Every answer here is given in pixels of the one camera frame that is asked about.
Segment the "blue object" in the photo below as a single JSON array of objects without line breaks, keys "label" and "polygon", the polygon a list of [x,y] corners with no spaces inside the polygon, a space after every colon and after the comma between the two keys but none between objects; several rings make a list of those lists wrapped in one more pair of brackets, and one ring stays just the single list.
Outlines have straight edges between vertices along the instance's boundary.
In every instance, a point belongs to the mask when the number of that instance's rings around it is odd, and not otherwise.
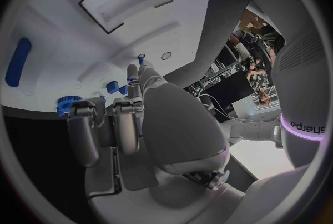
[{"label": "blue object", "polygon": [[142,64],[143,62],[143,57],[139,57],[139,64]]},{"label": "blue object", "polygon": [[100,98],[102,98],[103,103],[106,103],[106,102],[107,102],[107,100],[105,99],[105,96],[104,96],[104,95],[101,95]]},{"label": "blue object", "polygon": [[9,63],[6,77],[4,78],[9,86],[17,87],[19,85],[22,70],[30,50],[30,41],[26,38],[20,39],[12,56],[11,62]]},{"label": "blue object", "polygon": [[69,113],[69,108],[72,105],[72,103],[77,102],[82,100],[81,97],[79,96],[64,96],[62,98],[60,98],[58,100],[58,107],[57,107],[57,111],[58,111],[58,116],[59,117],[64,117],[65,113]]},{"label": "blue object", "polygon": [[121,87],[121,88],[119,89],[119,92],[120,92],[122,95],[126,95],[126,94],[127,94],[127,90],[128,90],[128,87],[127,87],[127,85],[125,85],[125,86],[123,86],[123,87]]},{"label": "blue object", "polygon": [[119,91],[119,86],[117,81],[110,82],[107,84],[108,93],[112,94]]}]

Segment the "blue handle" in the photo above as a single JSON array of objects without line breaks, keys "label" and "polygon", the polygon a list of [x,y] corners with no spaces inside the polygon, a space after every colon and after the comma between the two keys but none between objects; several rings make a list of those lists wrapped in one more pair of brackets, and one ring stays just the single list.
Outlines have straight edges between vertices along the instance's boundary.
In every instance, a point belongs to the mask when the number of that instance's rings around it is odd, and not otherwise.
[{"label": "blue handle", "polygon": [[26,62],[28,53],[31,50],[31,43],[28,39],[20,39],[18,46],[9,63],[5,81],[11,87],[17,87],[21,78],[22,70]]}]

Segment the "vent grille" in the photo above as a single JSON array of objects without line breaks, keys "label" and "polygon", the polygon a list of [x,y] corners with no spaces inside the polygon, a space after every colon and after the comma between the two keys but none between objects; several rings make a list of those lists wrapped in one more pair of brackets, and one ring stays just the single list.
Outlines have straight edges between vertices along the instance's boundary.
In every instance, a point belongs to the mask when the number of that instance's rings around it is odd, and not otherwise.
[{"label": "vent grille", "polygon": [[294,45],[281,57],[279,70],[291,69],[323,53],[320,36],[312,32],[296,41]]}]

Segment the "glowing light strip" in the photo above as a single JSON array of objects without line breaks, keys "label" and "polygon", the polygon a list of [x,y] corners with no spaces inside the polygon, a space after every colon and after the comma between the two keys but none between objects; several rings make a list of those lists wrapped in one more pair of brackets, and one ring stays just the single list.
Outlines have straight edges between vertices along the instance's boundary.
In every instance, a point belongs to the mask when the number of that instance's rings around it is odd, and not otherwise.
[{"label": "glowing light strip", "polygon": [[307,140],[311,140],[311,141],[322,141],[324,138],[323,137],[312,137],[312,136],[309,136],[309,135],[305,135],[303,133],[300,133],[298,131],[295,131],[293,130],[289,124],[284,120],[282,114],[281,114],[281,118],[280,118],[280,121],[281,121],[281,124],[282,126],[284,126],[284,128],[289,131],[290,133],[298,136],[298,137],[301,137],[301,138],[304,138],[304,139],[307,139]]}]

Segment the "person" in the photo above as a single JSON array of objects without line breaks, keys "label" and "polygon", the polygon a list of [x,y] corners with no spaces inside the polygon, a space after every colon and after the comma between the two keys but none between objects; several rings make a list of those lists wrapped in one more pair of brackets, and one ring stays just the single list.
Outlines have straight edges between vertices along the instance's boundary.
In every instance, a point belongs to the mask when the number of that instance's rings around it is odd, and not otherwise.
[{"label": "person", "polygon": [[285,45],[285,40],[271,25],[265,23],[262,19],[256,19],[256,15],[249,10],[245,10],[240,19],[239,28],[246,31],[247,28],[254,29],[255,35],[259,35],[265,44],[273,49],[274,54],[277,55]]},{"label": "person", "polygon": [[[258,96],[259,104],[262,107],[267,107],[270,104],[270,98],[266,94],[265,89],[268,88],[269,82],[267,78],[267,73],[265,65],[261,60],[253,60],[253,57],[245,46],[237,39],[233,34],[230,36],[231,42],[234,44],[235,48],[239,51],[241,59],[245,63],[250,63],[249,68],[246,72],[246,79],[249,81],[251,88],[254,93]],[[274,50],[270,50],[271,65],[274,64]]]}]

